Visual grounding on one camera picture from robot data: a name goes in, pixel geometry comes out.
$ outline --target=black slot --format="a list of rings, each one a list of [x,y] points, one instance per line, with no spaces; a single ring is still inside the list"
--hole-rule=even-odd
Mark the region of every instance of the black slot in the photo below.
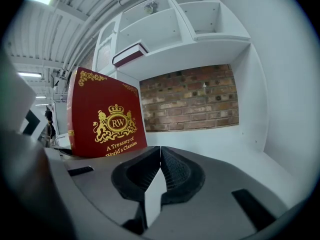
[[[248,190],[236,190],[232,192],[232,195],[258,231],[263,230],[276,220]]]
[[[86,166],[86,167],[68,170],[68,173],[72,177],[72,176],[76,176],[76,175],[80,175],[80,174],[85,174],[85,173],[91,172],[93,170],[94,169],[91,166]]]

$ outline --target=gold corner ornament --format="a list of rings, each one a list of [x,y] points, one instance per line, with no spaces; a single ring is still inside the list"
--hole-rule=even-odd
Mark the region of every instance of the gold corner ornament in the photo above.
[[[125,88],[127,88],[129,91],[133,92],[135,94],[135,96],[139,97],[138,96],[138,90],[130,85],[127,85],[127,84],[122,84]]]
[[[97,74],[93,74],[93,73],[89,73],[89,72],[85,72],[84,70],[82,70],[80,72],[80,79],[79,79],[79,85],[82,87],[85,85],[85,81],[87,81],[88,79],[91,79],[92,81],[102,81],[102,80],[107,80],[106,77],[103,77],[101,75],[97,75]]]
[[[101,110],[98,111],[99,126],[97,122],[93,122],[93,132],[96,134],[95,142],[104,143],[108,140],[114,141],[115,138],[122,138],[137,131],[136,119],[132,118],[129,110],[124,114],[124,107],[109,106],[110,115],[106,116]]]

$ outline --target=book spine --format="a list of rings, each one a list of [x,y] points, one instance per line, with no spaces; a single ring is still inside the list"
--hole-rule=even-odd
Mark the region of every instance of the book spine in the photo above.
[[[70,84],[68,89],[67,103],[66,103],[66,118],[67,118],[67,128],[68,128],[68,137],[72,149],[72,153],[75,153],[76,145],[75,145],[75,131],[72,122],[72,106],[73,106],[73,94],[75,81],[77,76],[77,69],[72,72],[70,78]]]

